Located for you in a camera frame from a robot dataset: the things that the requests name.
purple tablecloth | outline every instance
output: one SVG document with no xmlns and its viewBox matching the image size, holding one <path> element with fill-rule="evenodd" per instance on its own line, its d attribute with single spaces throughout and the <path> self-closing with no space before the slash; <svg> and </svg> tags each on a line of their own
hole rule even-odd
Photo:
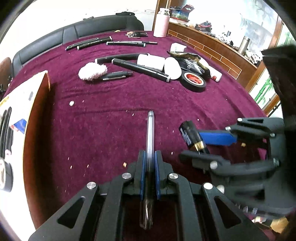
<svg viewBox="0 0 296 241">
<path fill-rule="evenodd" d="M 116 41 L 126 40 L 125 34 L 100 36 L 111 35 Z M 142 39 L 157 41 L 158 45 L 141 48 L 101 44 L 68 52 L 63 45 L 29 62 L 13 79 L 8 92 L 38 72 L 48 70 L 49 73 L 51 91 L 44 110 L 36 163 L 38 189 L 48 217 L 89 181 L 98 184 L 110 181 L 126 171 L 124 162 L 129 165 L 137 160 L 139 150 L 146 145 L 149 110 L 155 112 L 155 150 L 162 151 L 164 161 L 171 163 L 175 172 L 199 184 L 209 181 L 209 176 L 178 160 L 178 154 L 186 149 L 178 131 L 181 122 L 192 120 L 198 129 L 216 130 L 234 124 L 238 117 L 264 116 L 244 88 L 202 54 L 223 74 L 219 83 L 209 80 L 202 93 L 191 92 L 178 81 L 165 83 L 136 72 L 124 80 L 95 84 L 79 79 L 80 68 L 97 57 L 144 52 L 168 57 L 166 51 L 171 44 L 180 42 L 175 37 L 155 38 L 152 32 Z M 198 53 L 191 47 L 187 47 L 187 51 Z M 112 64 L 107 66 L 108 72 L 124 70 Z M 232 162 L 259 158 L 256 149 L 243 148 L 240 144 L 209 147 L 209 150 Z M 125 233 L 128 240 L 151 240 L 157 235 L 162 240 L 175 240 L 174 222 L 168 220 L 171 216 L 168 207 L 156 208 L 154 227 L 149 235 L 138 227 L 139 217 L 130 215 L 130 228 Z M 138 206 L 132 208 L 138 213 Z"/>
</svg>

white fluffy ball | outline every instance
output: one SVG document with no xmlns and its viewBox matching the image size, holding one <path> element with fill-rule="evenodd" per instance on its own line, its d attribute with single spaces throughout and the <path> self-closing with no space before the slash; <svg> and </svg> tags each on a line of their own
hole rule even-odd
<svg viewBox="0 0 296 241">
<path fill-rule="evenodd" d="M 99 65 L 94 62 L 87 63 L 79 70 L 78 76 L 82 80 L 92 81 L 107 73 L 106 65 Z"/>
</svg>

pink thermos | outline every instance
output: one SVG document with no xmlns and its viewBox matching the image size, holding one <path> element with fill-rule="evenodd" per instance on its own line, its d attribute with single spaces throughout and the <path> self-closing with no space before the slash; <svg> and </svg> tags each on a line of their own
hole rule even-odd
<svg viewBox="0 0 296 241">
<path fill-rule="evenodd" d="M 165 37 L 168 30 L 168 22 L 170 20 L 170 13 L 167 8 L 160 8 L 156 15 L 154 25 L 154 37 Z"/>
</svg>

brick pattern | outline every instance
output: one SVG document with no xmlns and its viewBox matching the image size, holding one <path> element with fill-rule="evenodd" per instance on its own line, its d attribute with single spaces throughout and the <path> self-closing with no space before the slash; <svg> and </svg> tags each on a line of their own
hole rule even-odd
<svg viewBox="0 0 296 241">
<path fill-rule="evenodd" d="M 169 30 L 168 31 L 168 36 L 176 37 L 180 39 L 182 42 L 185 42 L 188 46 L 196 49 L 198 52 L 201 54 L 209 57 L 212 59 L 214 62 L 219 64 L 224 70 L 226 70 L 233 78 L 237 79 L 238 76 L 240 75 L 242 69 L 236 66 L 234 63 L 226 59 L 224 56 L 221 54 L 217 53 L 216 51 L 210 49 L 207 46 L 204 46 L 203 44 L 197 42 L 194 39 L 191 39 L 187 36 L 181 35 L 179 33 L 176 33 L 174 31 Z"/>
</svg>

black sofa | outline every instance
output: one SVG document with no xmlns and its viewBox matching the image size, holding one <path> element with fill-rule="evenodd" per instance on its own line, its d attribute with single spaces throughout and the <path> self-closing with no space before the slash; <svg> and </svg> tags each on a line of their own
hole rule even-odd
<svg viewBox="0 0 296 241">
<path fill-rule="evenodd" d="M 52 48 L 85 36 L 115 30 L 144 30 L 144 26 L 134 15 L 110 15 L 59 28 L 18 51 L 13 57 L 11 75 L 16 76 L 27 62 Z"/>
</svg>

